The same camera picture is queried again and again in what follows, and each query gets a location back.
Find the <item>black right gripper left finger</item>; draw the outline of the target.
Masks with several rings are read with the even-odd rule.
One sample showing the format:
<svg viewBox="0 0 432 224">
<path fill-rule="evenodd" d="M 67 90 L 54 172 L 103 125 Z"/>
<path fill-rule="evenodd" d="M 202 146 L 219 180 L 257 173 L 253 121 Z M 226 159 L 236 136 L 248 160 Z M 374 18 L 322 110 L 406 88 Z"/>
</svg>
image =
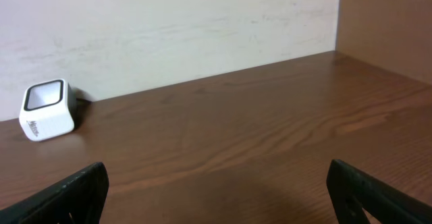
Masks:
<svg viewBox="0 0 432 224">
<path fill-rule="evenodd" d="M 107 170 L 96 162 L 1 210 L 1 222 L 98 224 L 108 189 Z"/>
</svg>

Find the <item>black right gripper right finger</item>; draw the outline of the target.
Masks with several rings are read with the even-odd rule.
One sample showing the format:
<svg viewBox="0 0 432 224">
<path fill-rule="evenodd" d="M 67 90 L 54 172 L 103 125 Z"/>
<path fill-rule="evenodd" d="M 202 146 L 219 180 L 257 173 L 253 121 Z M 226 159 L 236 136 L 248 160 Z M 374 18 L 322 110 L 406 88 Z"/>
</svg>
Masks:
<svg viewBox="0 0 432 224">
<path fill-rule="evenodd" d="M 431 222 L 431 207 L 339 160 L 331 161 L 327 189 L 339 223 Z"/>
</svg>

